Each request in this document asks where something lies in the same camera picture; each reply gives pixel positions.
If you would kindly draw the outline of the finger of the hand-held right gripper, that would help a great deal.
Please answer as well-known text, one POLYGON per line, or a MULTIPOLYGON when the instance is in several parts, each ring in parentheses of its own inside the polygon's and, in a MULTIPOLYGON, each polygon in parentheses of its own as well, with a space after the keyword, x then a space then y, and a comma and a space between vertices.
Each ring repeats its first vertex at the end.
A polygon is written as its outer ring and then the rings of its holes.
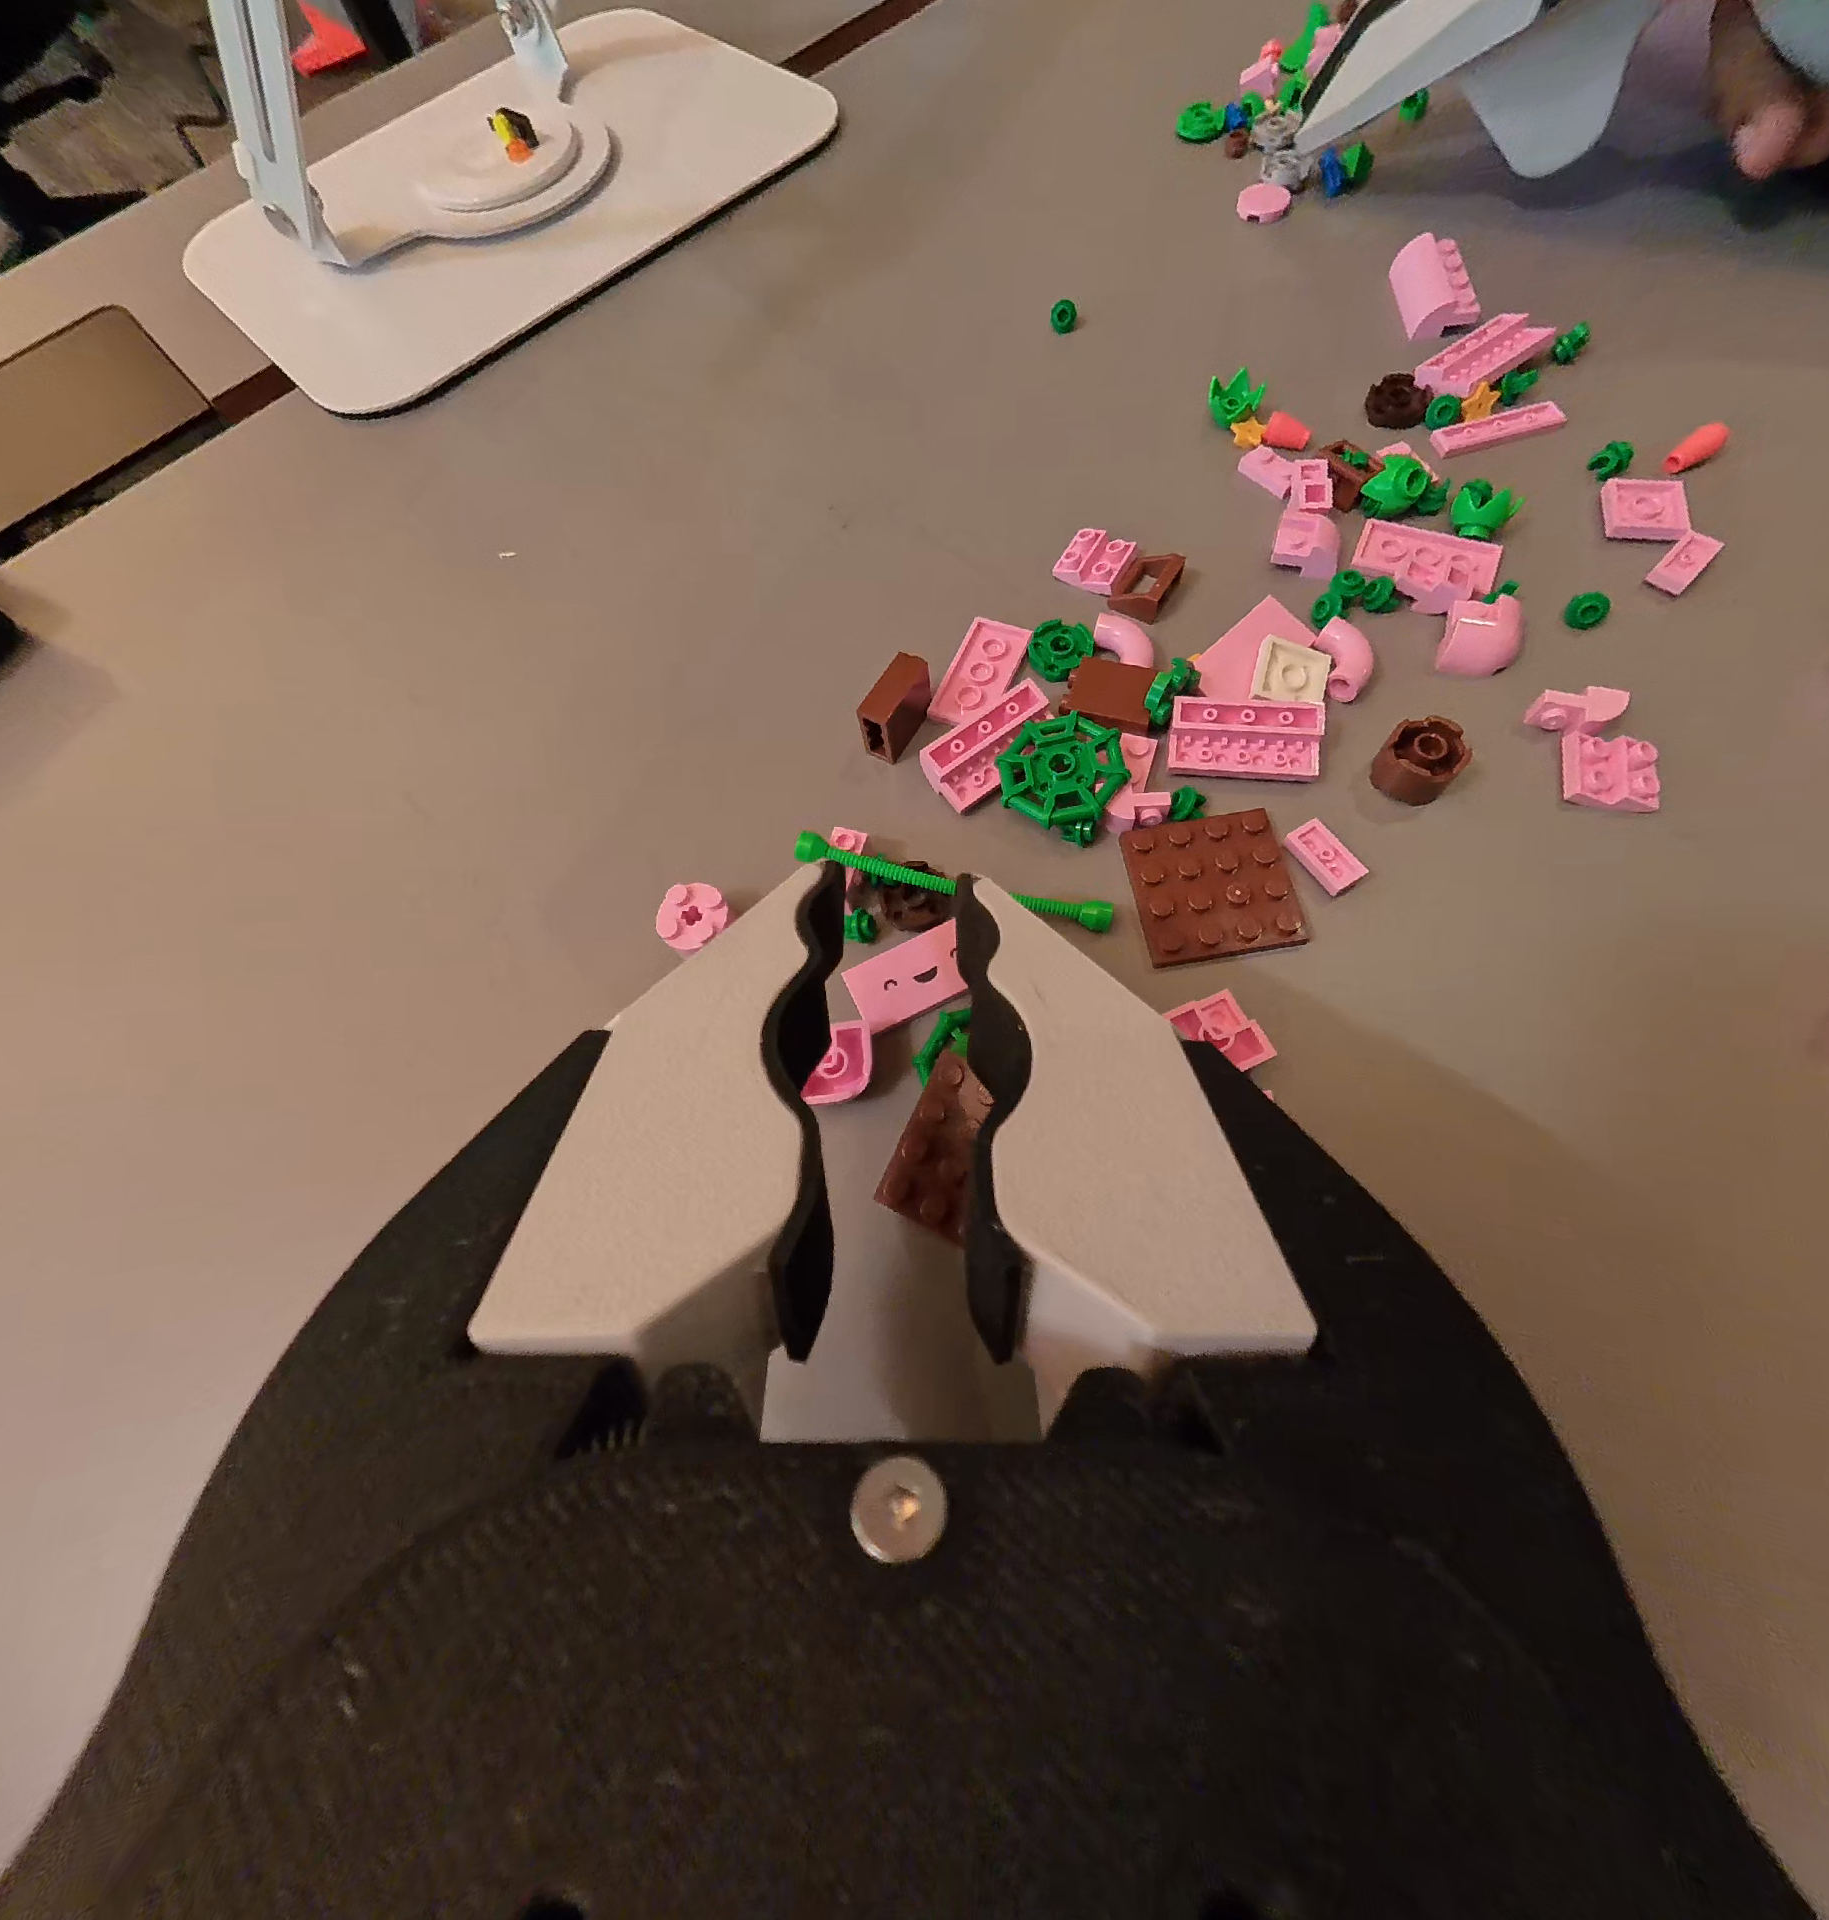
POLYGON ((1366 2, 1313 74, 1292 146, 1325 152, 1523 33, 1541 2, 1366 2))
POLYGON ((1663 2, 1532 3, 1457 84, 1510 170, 1544 180, 1602 137, 1632 54, 1663 2))

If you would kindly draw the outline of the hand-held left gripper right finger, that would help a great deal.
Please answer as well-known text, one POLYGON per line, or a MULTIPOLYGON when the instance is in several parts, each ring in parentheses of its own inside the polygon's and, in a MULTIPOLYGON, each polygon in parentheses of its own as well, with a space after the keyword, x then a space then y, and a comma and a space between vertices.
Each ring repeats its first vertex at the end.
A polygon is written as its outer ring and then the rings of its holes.
POLYGON ((956 895, 971 1067, 969 1306, 1037 1383, 1298 1355, 1315 1317, 1212 1091, 1254 1085, 987 875, 956 895))

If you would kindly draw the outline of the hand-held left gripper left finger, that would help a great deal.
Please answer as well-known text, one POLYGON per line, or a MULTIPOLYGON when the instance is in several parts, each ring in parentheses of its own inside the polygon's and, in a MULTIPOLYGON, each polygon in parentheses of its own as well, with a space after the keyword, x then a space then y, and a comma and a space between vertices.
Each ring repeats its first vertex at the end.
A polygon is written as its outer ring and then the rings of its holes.
POLYGON ((493 1354, 638 1368, 808 1358, 834 1228, 804 1088, 844 947, 831 860, 774 890, 616 1016, 470 1319, 493 1354))

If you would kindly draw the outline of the heap of mixed tiny pieces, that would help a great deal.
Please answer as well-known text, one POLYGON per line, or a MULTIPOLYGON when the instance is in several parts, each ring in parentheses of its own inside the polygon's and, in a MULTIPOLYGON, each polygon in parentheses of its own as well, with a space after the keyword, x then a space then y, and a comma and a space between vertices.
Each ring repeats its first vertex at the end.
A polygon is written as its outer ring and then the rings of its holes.
POLYGON ((1271 180, 1289 187, 1294 206, 1307 192, 1334 200, 1366 187, 1378 155, 1364 134, 1357 132, 1325 152, 1298 152, 1292 146, 1312 78, 1359 9, 1359 2, 1310 3, 1292 40, 1272 39, 1262 45, 1231 100, 1196 100, 1176 114, 1176 139, 1189 148, 1224 148, 1237 160, 1254 160, 1258 170, 1249 184, 1271 180))

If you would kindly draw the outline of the person's right hand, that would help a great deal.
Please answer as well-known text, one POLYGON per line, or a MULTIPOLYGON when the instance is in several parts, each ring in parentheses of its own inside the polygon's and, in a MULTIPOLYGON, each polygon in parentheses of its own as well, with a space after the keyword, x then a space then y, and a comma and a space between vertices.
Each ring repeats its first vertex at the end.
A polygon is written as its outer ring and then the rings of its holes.
POLYGON ((1711 122, 1743 180, 1765 182, 1829 160, 1829 85, 1781 56, 1755 3, 1713 3, 1705 89, 1711 122))

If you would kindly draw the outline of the brown studded plate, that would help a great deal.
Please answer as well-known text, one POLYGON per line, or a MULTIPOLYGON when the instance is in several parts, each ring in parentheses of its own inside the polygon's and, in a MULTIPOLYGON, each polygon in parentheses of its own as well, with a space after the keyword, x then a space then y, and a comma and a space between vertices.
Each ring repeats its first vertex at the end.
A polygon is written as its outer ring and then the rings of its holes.
POLYGON ((878 1179, 877 1203, 962 1247, 973 1213, 974 1142, 993 1107, 969 1061, 945 1050, 878 1179))
POLYGON ((1118 850, 1156 970, 1312 941, 1267 808, 1131 826, 1118 835, 1118 850))

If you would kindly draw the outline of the green ribbed rod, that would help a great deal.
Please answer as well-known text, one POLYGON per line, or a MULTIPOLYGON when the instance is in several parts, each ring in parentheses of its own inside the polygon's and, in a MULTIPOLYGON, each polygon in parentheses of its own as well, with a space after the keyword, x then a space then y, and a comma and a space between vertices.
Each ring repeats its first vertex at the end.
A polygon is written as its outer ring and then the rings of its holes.
MULTIPOLYGON (((793 856, 798 860, 829 860, 838 863, 844 870, 866 875, 877 883, 877 887, 897 885, 905 888, 915 888, 919 893, 928 893, 932 898, 954 900, 960 893, 960 879, 919 870, 912 865, 905 865, 901 860, 892 860, 878 854, 867 854, 862 850, 853 850, 846 845, 838 845, 831 838, 820 835, 813 829, 806 829, 798 835, 793 843, 793 856)), ((1081 930, 1090 932, 1108 932, 1114 927, 1117 908, 1108 900, 1057 900, 1057 898, 1039 898, 1030 893, 1014 893, 1014 902, 1035 914, 1046 918, 1074 924, 1081 930)))

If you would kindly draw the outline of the pile of small toy bricks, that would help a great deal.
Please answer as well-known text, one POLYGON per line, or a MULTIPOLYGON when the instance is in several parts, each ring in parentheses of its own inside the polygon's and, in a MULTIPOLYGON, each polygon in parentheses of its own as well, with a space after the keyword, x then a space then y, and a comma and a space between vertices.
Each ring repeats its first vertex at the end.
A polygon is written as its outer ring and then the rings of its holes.
POLYGON ((1610 1186, 1774 1271, 1829 1208, 1829 223, 1788 213, 1497 248, 1302 200, 1084 264, 934 224, 811 282, 895 504, 1084 604, 971 625, 941 800, 1062 839, 998 754, 1084 714, 1130 770, 1095 841, 1267 808, 1296 890, 1366 885, 1330 959, 1409 1053, 1521 1053, 1610 1186), (1254 700, 1268 633, 1325 704, 1254 700), (1477 758, 1394 804, 1373 757, 1431 714, 1477 758))

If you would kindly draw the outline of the brown round brick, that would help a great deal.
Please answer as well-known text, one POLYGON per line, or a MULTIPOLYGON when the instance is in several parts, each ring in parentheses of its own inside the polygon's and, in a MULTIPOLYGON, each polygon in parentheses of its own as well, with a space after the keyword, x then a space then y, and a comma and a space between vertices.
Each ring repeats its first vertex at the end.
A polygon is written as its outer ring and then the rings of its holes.
POLYGON ((1378 748, 1368 779, 1381 796, 1403 805, 1439 798, 1474 762, 1464 729, 1439 714, 1408 718, 1378 748))

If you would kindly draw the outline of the brown square brick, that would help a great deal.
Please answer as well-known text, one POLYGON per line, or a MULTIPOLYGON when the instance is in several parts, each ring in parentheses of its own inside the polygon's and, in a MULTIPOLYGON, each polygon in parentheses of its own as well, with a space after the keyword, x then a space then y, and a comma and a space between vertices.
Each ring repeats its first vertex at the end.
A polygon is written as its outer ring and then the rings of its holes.
POLYGON ((929 706, 928 659, 895 654, 857 706, 863 750, 888 764, 897 762, 925 724, 929 706))

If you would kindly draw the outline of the white board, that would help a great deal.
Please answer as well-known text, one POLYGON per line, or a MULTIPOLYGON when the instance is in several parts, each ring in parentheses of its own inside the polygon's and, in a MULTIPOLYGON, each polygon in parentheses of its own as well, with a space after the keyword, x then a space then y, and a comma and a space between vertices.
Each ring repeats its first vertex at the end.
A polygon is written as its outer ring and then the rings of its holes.
POLYGON ((827 85, 662 13, 498 10, 505 59, 309 163, 284 7, 211 3, 249 200, 183 270, 328 413, 436 393, 838 129, 827 85), (533 120, 531 160, 498 107, 533 120))

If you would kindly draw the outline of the grey desk hatch lid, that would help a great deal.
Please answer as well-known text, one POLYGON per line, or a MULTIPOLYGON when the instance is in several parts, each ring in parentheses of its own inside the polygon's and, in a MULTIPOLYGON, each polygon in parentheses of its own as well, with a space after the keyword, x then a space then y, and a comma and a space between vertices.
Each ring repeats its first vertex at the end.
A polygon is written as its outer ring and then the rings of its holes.
POLYGON ((124 305, 92 308, 0 359, 0 536, 216 421, 124 305))

